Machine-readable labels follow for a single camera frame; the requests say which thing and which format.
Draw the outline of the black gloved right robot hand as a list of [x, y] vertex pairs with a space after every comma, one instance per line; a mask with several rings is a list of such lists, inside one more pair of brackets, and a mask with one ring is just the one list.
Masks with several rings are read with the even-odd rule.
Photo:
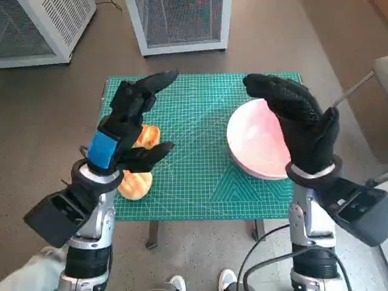
[[291, 79], [251, 73], [242, 82], [247, 94], [264, 99], [278, 118], [293, 165], [313, 175], [333, 164], [337, 108], [322, 111], [309, 89]]

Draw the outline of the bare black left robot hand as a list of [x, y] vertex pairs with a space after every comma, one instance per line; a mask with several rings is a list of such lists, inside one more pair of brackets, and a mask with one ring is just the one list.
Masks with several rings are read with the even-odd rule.
[[122, 81], [110, 103], [112, 111], [102, 118], [87, 149], [89, 169], [99, 175], [117, 170], [151, 172], [174, 147], [163, 142], [151, 149], [135, 147], [142, 132], [143, 114], [151, 111], [156, 94], [171, 85], [178, 71], [156, 73], [136, 82]]

